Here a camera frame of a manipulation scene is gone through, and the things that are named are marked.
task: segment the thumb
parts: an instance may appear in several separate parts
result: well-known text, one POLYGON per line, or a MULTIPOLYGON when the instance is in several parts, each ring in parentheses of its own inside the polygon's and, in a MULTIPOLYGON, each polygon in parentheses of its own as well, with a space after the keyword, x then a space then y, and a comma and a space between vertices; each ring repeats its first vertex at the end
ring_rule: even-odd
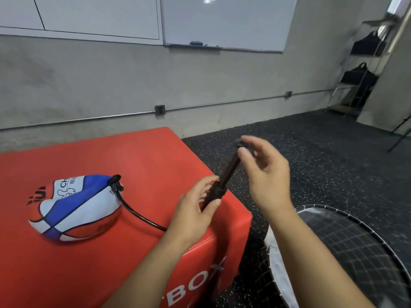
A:
POLYGON ((238 156, 241 159, 248 176, 250 176, 251 172, 260 170, 256 161, 254 160, 254 157, 251 155, 251 152, 247 148, 240 147, 238 149, 238 156))
POLYGON ((217 211, 220 204, 221 204, 221 199, 215 199, 215 200, 211 201, 207 205, 207 207, 204 209, 204 211, 201 213, 201 215, 203 216, 203 218, 207 222, 207 227, 210 224, 211 219, 213 218, 213 215, 214 215, 215 211, 217 211))

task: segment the left hand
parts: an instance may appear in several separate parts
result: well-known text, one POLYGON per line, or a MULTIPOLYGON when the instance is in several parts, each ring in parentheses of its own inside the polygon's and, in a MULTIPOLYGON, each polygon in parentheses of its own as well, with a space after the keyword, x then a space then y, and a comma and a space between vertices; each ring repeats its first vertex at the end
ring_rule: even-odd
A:
POLYGON ((211 223, 211 218, 221 204, 220 199, 214 200, 203 212, 199 206, 200 203, 204 202, 212 182, 217 180, 218 176, 204 177, 189 192, 180 197, 170 226, 163 237, 164 240, 173 241, 181 246, 184 252, 198 242, 205 234, 211 223))

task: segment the forearm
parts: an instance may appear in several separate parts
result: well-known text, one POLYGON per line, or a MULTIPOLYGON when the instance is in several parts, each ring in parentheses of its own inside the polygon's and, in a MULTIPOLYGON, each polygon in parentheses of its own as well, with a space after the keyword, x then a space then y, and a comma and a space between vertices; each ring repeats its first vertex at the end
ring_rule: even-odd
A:
POLYGON ((295 210, 264 215, 301 308, 374 307, 295 210))
POLYGON ((184 252, 185 247, 164 235, 103 307, 158 307, 168 279, 184 252))

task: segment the cartoon graphic on ball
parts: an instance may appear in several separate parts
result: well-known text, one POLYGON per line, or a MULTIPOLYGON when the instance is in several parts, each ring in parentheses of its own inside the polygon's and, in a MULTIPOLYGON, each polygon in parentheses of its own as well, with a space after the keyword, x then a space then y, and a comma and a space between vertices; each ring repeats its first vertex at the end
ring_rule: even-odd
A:
POLYGON ((29 198, 30 225, 46 238, 76 241, 97 236, 120 215, 120 201, 107 184, 110 176, 60 179, 29 198))

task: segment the hand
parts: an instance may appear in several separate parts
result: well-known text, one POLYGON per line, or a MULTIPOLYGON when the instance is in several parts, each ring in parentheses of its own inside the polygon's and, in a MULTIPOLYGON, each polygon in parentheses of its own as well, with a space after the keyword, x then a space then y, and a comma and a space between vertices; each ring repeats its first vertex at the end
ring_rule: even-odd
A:
POLYGON ((215 211, 221 204, 217 199, 208 204, 203 212, 199 204, 204 202, 212 182, 217 181, 218 176, 207 176, 199 180, 193 188, 180 197, 176 211, 174 212, 170 226, 164 235, 165 240, 172 240, 187 251, 206 232, 211 223, 215 211))
POLYGON ((250 193, 263 214, 282 209, 294 209, 290 197, 290 167, 288 161, 269 142, 254 136, 241 140, 254 147, 254 156, 244 147, 240 157, 250 181, 250 193))

